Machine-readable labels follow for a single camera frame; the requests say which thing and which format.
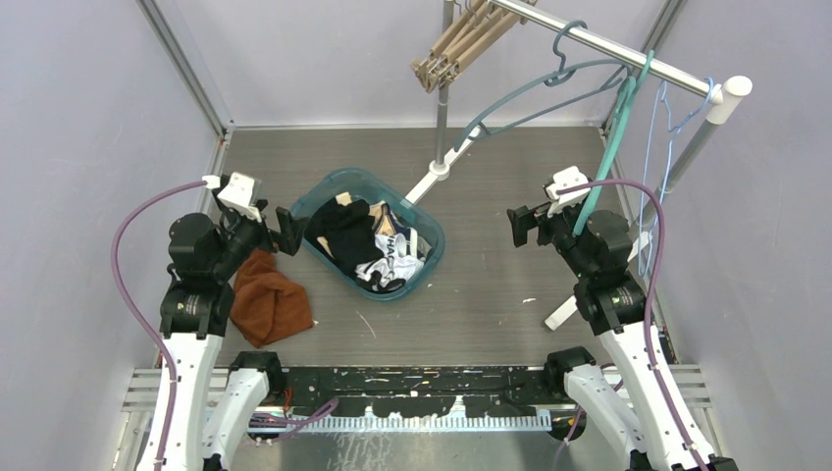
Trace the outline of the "teal plastic hanger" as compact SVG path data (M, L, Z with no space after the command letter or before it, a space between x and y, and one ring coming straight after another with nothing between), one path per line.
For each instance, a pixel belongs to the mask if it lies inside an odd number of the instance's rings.
M603 181L609 175L612 164L614 163L615 158L617 156L624 132L629 122L633 102L639 89L641 88L647 75L650 72L654 54L655 52L651 49L647 53L646 64L642 67L641 71L637 75L635 75L634 73L629 73L618 88L617 98L609 125L609 135L595 177L595 182ZM594 212L598 203L600 192L601 189L599 186L590 189L590 192L584 200L582 210L574 226L574 234L576 236L579 236L588 224L589 217Z

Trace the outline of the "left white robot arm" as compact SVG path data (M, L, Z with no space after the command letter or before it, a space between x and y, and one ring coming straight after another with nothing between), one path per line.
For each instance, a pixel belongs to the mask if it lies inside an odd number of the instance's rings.
M202 213L175 220L169 229L167 271L159 334L163 376L139 470L227 470L260 403L286 392L277 354L244 351L229 368L214 409L208 392L234 302L230 280L257 248L294 255L308 224L277 208L279 229L224 212L224 228Z

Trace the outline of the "black garment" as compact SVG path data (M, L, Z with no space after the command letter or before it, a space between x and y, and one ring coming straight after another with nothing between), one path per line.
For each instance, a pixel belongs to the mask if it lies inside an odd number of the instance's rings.
M354 279L359 265L383 257L376 245L374 224L367 201L357 199L342 205L331 198L310 218L304 237L345 276Z

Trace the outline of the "white black underwear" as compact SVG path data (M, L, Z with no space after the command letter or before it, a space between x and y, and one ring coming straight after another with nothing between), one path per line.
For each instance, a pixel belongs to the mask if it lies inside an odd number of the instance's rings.
M404 235L376 235L382 257L359 264L355 281L370 292L387 294L403 288L424 268L427 256L414 250Z

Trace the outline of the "beige underwear navy trim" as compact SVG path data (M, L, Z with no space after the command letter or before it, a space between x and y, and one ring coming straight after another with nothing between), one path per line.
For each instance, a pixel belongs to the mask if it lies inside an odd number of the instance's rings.
M393 236L403 232L403 226L385 201L371 205L369 215L374 219L372 230L375 235Z

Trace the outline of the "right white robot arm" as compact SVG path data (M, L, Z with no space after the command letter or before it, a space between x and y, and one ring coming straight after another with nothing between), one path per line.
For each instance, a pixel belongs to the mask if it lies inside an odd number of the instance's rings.
M623 399L582 346L553 352L544 365L547 395L574 400L597 424L624 470L734 470L702 434L669 372L658 329L646 321L648 297L629 271L633 241L626 219L594 212L580 235L580 209L549 215L547 205L510 209L513 242L537 230L539 245L553 245L576 275L577 310L610 355L629 397Z

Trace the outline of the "light blue wire hanger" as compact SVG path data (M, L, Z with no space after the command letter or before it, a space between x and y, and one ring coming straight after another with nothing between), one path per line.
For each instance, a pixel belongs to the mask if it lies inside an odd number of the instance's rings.
M669 179L670 179L670 171L671 171L671 164L674 160L674 143L677 140L678 136L684 130L687 123L694 118L697 114L699 114L707 104L710 103L710 99L713 96L715 89L716 89L716 82L713 78L708 77L705 79L706 84L708 85L708 90L705 95L705 98L702 100L702 103L689 113L687 113L683 118L678 121L675 121L673 118L672 106L670 99L668 98L668 82L663 80L656 89L656 93L653 100L651 115L650 115L650 128L648 133L648 141L646 144L645 150L645 158L644 158L644 167L643 167L643 175L642 175L642 184L647 182L647 177L650 169L650 156L652 151L652 142L655 135L655 129L657 125L657 118L659 115L659 109L664 109L664 117L666 118L666 132L668 134L668 140L666 145L666 155L665 155L665 166L664 166L664 173L658 189L654 192L658 197L658 200L662 202L665 198L665 195L669 192ZM655 220L654 216L648 215L648 198L646 196L642 196L640 198L640 202L643 203L642 209L636 219L638 235L641 236L642 234L647 235L647 244L644 248L637 255L637 273L640 277L644 278L651 266L652 256L653 256L653 248L652 248L652 235L657 226L657 221Z

